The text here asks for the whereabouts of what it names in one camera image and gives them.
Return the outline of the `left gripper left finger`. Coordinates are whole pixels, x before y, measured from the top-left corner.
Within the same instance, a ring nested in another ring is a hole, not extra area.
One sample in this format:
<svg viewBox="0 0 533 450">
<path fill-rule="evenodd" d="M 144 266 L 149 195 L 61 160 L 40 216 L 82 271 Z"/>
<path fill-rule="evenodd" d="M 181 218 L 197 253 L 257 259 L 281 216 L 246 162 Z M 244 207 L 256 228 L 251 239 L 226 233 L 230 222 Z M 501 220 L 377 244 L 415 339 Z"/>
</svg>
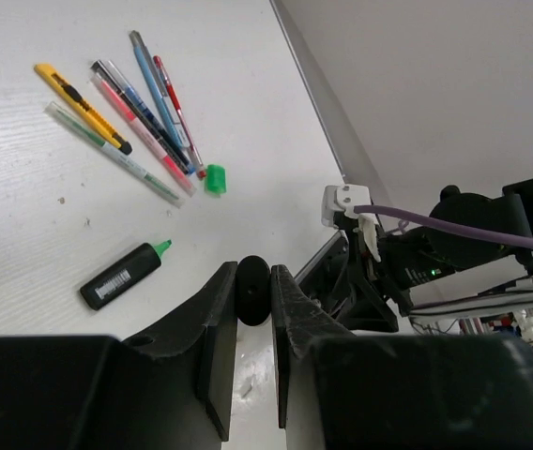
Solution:
<svg viewBox="0 0 533 450">
<path fill-rule="evenodd" d="M 236 264 L 124 340 L 0 337 L 0 449 L 218 449 L 229 438 Z"/>
</svg>

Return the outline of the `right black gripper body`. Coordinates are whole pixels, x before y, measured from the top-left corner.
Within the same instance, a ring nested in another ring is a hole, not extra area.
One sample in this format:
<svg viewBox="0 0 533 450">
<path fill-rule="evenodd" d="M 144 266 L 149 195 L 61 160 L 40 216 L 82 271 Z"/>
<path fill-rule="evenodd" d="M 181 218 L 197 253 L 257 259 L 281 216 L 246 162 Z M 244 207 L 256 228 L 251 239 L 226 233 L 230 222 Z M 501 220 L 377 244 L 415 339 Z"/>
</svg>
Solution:
<svg viewBox="0 0 533 450">
<path fill-rule="evenodd" d="M 336 233 L 297 273 L 296 283 L 334 321 L 351 331 L 397 333 L 412 307 L 385 264 L 367 249 L 355 219 L 337 219 Z"/>
</svg>

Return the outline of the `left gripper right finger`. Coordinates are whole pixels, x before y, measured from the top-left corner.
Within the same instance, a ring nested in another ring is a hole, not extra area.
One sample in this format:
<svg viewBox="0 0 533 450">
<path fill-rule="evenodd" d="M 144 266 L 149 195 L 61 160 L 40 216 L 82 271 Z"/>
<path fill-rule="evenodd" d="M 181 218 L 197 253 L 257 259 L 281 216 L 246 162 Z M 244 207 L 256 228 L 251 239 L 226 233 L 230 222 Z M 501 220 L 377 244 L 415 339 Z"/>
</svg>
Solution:
<svg viewBox="0 0 533 450">
<path fill-rule="evenodd" d="M 506 336 L 357 336 L 271 270 L 290 449 L 533 449 L 533 350 Z"/>
</svg>

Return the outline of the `black yellow highlighter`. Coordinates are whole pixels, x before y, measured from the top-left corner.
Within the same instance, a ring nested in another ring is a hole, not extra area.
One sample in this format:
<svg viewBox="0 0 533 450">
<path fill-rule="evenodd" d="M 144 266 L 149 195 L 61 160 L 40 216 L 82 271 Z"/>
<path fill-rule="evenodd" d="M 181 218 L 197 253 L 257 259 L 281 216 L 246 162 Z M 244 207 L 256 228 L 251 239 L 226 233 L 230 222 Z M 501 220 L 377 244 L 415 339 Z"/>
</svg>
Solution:
<svg viewBox="0 0 533 450">
<path fill-rule="evenodd" d="M 248 326 L 260 325 L 270 315 L 270 268 L 256 255 L 247 256 L 237 266 L 235 309 Z"/>
</svg>

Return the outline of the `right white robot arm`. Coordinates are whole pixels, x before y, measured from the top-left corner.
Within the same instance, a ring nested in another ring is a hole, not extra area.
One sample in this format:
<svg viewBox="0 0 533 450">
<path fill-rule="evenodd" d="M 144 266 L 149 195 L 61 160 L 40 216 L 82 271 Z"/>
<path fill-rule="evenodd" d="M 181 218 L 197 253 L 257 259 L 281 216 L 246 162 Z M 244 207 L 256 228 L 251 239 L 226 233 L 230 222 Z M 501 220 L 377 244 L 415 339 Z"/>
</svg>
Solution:
<svg viewBox="0 0 533 450">
<path fill-rule="evenodd" d="M 524 278 L 479 295 L 533 299 L 533 179 L 491 199 L 444 187 L 427 216 L 373 204 L 361 185 L 327 186 L 322 223 L 336 235 L 297 275 L 300 289 L 352 331 L 395 333 L 398 317 L 432 317 L 410 291 L 468 269 L 513 257 Z"/>
</svg>

